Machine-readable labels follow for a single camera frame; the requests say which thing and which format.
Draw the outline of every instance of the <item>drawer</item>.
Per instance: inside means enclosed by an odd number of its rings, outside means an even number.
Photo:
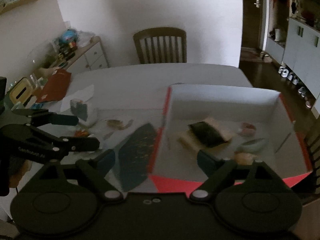
[[[85,54],[87,58],[88,64],[91,66],[96,60],[103,55],[102,48],[100,42],[94,45],[91,49],[89,49]]]
[[[74,76],[85,71],[90,71],[90,66],[88,65],[85,56],[81,56],[76,62],[68,67],[66,71],[70,72]]]
[[[108,64],[104,55],[102,55],[98,60],[90,67],[91,70],[97,70],[102,68],[107,68]]]

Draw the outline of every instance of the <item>white paper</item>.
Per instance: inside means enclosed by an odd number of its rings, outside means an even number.
[[[66,111],[70,108],[70,101],[72,99],[79,99],[79,100],[82,100],[83,102],[86,102],[93,97],[93,94],[94,94],[94,85],[90,85],[85,89],[78,90],[74,94],[63,98],[60,112]]]

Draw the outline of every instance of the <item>dark brown door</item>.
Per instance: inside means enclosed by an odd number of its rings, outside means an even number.
[[[262,6],[262,0],[243,0],[242,47],[259,48]]]

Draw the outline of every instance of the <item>wall shelf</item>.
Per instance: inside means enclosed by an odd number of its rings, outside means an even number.
[[[0,15],[2,15],[2,14],[6,13],[14,8],[17,8],[21,5],[32,3],[35,1],[38,1],[38,0],[19,0],[19,1],[13,2],[13,3],[10,3],[7,6],[0,8]]]

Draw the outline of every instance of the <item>plastic bag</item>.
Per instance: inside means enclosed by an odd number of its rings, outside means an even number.
[[[77,45],[78,47],[85,47],[88,44],[90,44],[90,40],[92,37],[94,37],[95,34],[92,32],[78,32],[78,40],[77,40]]]

